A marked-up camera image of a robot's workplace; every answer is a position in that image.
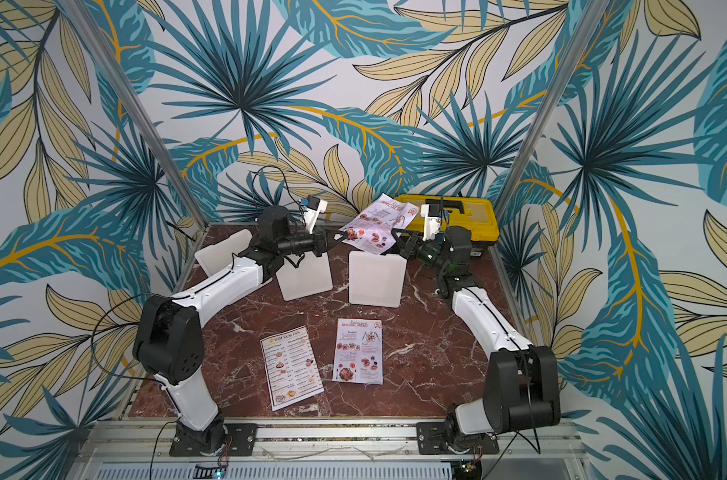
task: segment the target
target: black cable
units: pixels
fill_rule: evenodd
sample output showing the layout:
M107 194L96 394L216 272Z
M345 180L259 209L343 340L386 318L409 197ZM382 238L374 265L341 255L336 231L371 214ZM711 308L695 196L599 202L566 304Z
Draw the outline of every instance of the black cable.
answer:
M265 166L261 167L259 170L257 170L256 172L251 172L254 174L254 176L251 178L251 199L254 202L254 206L256 207L256 197L254 196L254 180L256 179L256 177L259 176L260 172L262 170L264 170L265 168L275 168L278 171L280 171L281 176L283 176L283 184L286 185L286 191L289 192L289 197L294 202L294 204L296 204L296 208L300 211L300 216L302 217L302 227L307 229L307 222L305 221L304 214L302 214L302 204L300 202L298 202L296 200L296 198L294 198L294 195L291 193L291 188L289 188L289 180L286 179L286 173L281 168L278 168L274 165L265 165Z
M481 478L481 480L486 480L486 478L489 475L492 475L492 471L494 470L494 468L497 466L497 464L499 463L499 461L503 459L503 457L505 456L505 453L507 453L507 451L508 451L508 448L510 448L510 446L512 445L513 440L515 440L515 437L517 437L519 435L521 435L521 433L520 432L516 432L515 435L513 435L512 438L510 438L510 442L508 442L508 444L505 447L505 449L503 449L502 455L500 455L499 458L497 458L497 461L494 462L494 465L492 465L492 467L489 469L489 471L486 472L486 475L483 475L483 478Z
M155 450L158 448L158 441L160 440L160 434L163 433L164 428L168 427L170 423L176 423L176 420L169 420L160 428L160 431L158 431L158 436L155 437L155 446L153 447L153 456L150 457L150 478L148 480L153 480L153 461L155 460Z
M136 299L138 296L143 295L152 295L151 292L142 292L138 293L134 296L129 297L126 300L123 300L122 302L119 302L117 305L113 306L111 309L109 309L107 312L104 313L104 315L97 321L97 324L94 325L94 331L91 332L91 356L94 359L94 363L97 364L97 366L102 370L102 372L107 373L108 375L116 376L119 379L130 379L130 380L152 380L153 382L158 382L161 385L163 385L163 382L161 382L158 379L155 379L153 377L140 377L140 376L128 376L128 375L119 375L118 373L113 373L107 369L105 369L101 363L99 363L99 360L97 359L97 349L94 346L94 337L97 335L97 329L99 329L99 324L102 323L102 320L106 319L110 313L112 313L115 309L117 309L119 306L123 305L126 302L129 302L131 300Z

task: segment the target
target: red marble surface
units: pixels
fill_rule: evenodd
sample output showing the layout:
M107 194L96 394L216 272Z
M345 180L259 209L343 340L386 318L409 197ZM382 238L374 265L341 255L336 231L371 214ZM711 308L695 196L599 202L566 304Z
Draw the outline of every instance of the red marble surface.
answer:
M212 226L205 245L243 226ZM277 281L225 307L204 328L204 378L225 416L445 416L453 403L479 398L487 359L464 322L435 295L433 270L410 260L399 308L351 305L347 257L353 247L330 252L334 289L285 302ZM493 262L473 260L473 273L509 318ZM195 265L188 281L205 278ZM383 321L382 385L331 381L339 318ZM259 340L307 326L324 392L273 412ZM145 382L130 410L132 417L168 417L174 408L157 383Z

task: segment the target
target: mounting plate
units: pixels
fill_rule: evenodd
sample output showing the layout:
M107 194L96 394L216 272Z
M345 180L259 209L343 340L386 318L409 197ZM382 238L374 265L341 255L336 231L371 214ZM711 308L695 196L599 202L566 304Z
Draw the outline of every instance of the mounting plate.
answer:
M226 429L225 436L233 437L227 455L231 457L250 457L256 439L256 423L226 423L224 426ZM217 450L213 456L219 456L221 453L221 449ZM174 442L171 443L169 456L190 457L199 455L206 455L200 452L200 444L188 436L178 435L177 430Z
M443 431L443 422L417 423L416 438L418 440L417 447L419 448L419 455L456 455L457 452L449 450ZM499 453L497 441L492 440L488 435L481 434L479 443L483 448L484 454L496 455Z

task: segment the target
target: toolbox lid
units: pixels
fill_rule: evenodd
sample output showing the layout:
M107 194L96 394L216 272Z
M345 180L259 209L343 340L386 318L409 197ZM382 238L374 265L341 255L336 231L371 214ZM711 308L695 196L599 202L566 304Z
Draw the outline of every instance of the toolbox lid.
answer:
M485 198L435 197L431 195L399 195L396 200L409 202L417 207L424 204L440 204L449 212L449 224L464 226L473 234L474 242L494 242L499 238L499 227L492 203ZM409 230L423 231L425 219L417 215L407 226Z

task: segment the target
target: restaurant menu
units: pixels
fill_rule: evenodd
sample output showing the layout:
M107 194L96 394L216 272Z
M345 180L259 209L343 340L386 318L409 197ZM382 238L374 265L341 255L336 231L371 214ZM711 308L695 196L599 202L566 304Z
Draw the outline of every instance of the restaurant menu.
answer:
M380 320L339 319L332 380L382 385Z
M262 339L272 410L280 410L323 391L307 328Z
M384 254L396 243L390 230L406 228L419 212L416 205L394 200L382 194L350 223L342 227L347 232L346 244L374 255Z

